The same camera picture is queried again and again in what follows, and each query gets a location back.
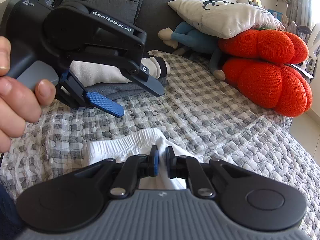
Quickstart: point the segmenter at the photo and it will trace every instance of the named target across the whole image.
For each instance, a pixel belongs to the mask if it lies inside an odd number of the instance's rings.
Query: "fingernail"
[[[42,81],[39,83],[38,91],[39,91],[39,94],[40,94],[41,96],[43,96],[44,98],[49,97],[49,96],[51,95],[51,90],[50,90],[48,81],[42,80]]]
[[[0,70],[9,69],[8,53],[4,50],[0,50]]]
[[[11,83],[6,78],[0,79],[0,94],[7,96],[12,89]]]

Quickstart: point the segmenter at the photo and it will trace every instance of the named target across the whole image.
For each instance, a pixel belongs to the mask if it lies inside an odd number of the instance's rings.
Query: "red knitted pumpkin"
[[[310,108],[308,83],[298,71],[284,65],[308,57],[308,47],[298,36],[275,30],[248,30],[231,39],[220,39],[219,48],[236,56],[222,68],[226,81],[252,102],[289,117]]]

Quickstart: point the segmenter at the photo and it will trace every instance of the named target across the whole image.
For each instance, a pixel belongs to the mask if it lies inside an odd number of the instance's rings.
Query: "human hand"
[[[10,149],[10,137],[23,135],[26,122],[37,122],[41,107],[52,103],[56,89],[48,80],[41,80],[33,93],[11,77],[2,77],[10,69],[10,42],[0,36],[0,153]]]

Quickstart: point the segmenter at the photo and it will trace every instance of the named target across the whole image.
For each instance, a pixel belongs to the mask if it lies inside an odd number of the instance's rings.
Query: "plush doll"
[[[276,30],[247,30],[231,39],[220,39],[218,45],[234,56],[222,68],[226,82],[252,102],[289,117],[310,108],[308,83],[298,71],[285,65],[308,57],[308,47],[301,38]]]
[[[186,22],[181,22],[174,32],[170,28],[163,29],[159,31],[158,36],[163,40],[164,44],[174,49],[181,43],[195,52],[212,54],[209,63],[210,72],[217,79],[225,79],[223,71],[218,68],[218,62],[221,57],[221,51],[218,48],[218,37],[202,33]]]

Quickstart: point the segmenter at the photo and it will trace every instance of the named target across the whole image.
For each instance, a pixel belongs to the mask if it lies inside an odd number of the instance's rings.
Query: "gray checkered blanket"
[[[159,51],[171,66],[165,95],[145,92],[117,100],[121,118],[98,109],[72,110],[58,101],[43,109],[39,122],[12,141],[0,169],[3,185],[16,199],[26,188],[87,165],[86,145],[147,127],[205,162],[222,159],[300,190],[308,204],[301,224],[320,239],[320,168],[289,134],[291,119],[263,109],[225,82],[216,80],[208,61],[196,62]]]

